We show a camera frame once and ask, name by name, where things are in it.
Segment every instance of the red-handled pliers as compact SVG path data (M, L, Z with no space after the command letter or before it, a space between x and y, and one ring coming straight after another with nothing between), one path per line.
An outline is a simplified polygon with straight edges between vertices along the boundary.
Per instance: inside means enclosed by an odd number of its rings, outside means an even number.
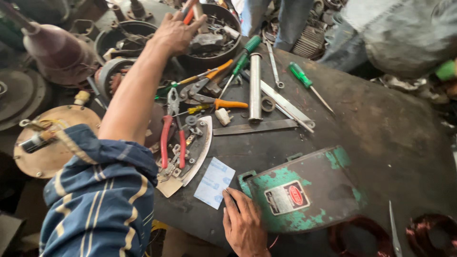
M167 115L163 117L164 119L164 128L162 129L162 135L160 136L160 153L162 155L162 168L168 167L168 152L167 152L167 139L168 131L170 130L171 122L173 121L173 115L179 114L179 97L178 91L176 88L172 87L167 96ZM184 157L186 155L186 139L184 138L184 130L182 130L181 121L179 116L176 116L176 121L178 123L179 129L179 142L181 146L180 155L179 155L179 168L184 168L185 161Z

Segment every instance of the green screwdriver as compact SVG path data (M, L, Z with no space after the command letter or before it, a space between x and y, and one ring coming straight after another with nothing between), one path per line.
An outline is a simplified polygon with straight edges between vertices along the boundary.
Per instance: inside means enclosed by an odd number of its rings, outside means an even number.
M238 62L236 63L235 69L233 69L232 76L228 80L227 84L225 84L224 89L222 89L222 93L219 95L218 99L221 99L222 95L224 94L225 90L227 89L227 86L232 82L233 78L238 75L238 73L246 66L246 63L248 63L248 57L249 54L252 53L252 50L254 50L261 42L261 39L258 35L253 36L244 46L243 52L241 54L241 57L239 58Z
M311 88L311 90L317 95L317 97L325 105L325 107L327 107L333 113L333 115L335 115L335 112L332 110L332 108L330 108L330 106L325 102L325 100L320 96L320 94L314 89L313 82L306 77L305 72L302 70L302 68L300 68L300 66L296 62L290 62L289 69L297 77L297 79L303 83L305 88Z

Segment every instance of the red label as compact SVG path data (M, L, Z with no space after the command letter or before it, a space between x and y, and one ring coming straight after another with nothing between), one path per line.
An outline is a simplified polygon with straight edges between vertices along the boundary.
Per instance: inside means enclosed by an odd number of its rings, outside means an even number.
M294 201L296 204L298 204L298 205L303 204L303 197L302 197L302 194L300 194L300 191L298 190L298 188L296 188L295 186L290 186L289 194L292 198L292 201Z

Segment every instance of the red handle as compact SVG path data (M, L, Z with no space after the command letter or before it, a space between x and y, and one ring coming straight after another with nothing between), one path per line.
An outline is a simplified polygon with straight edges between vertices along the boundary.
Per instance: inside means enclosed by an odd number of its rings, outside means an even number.
M186 165L184 157L186 155L186 139L184 138L184 130L179 131L179 141L181 145L181 153L179 154L179 168L182 169Z
M162 134L160 136L160 154L162 156L162 168L168 167L168 152L167 152L167 139L168 131L170 130L171 121L173 117L171 115L164 116L164 127L162 129Z

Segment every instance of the copper wire coil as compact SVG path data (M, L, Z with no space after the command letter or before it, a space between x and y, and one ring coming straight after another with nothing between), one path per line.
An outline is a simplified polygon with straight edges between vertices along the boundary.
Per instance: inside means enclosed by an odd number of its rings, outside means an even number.
M365 216L354 216L351 219L328 228L330 246L342 257L362 257L348 250L342 232L349 226L355 226L370 232L377 241L376 257L394 257L392 241L389 234L374 220Z
M451 239L451 246L444 249L433 246L429 231L439 228L446 232ZM441 214L424 214L412 220L406 228L409 246L418 257L453 257L457 256L457 224L449 216Z

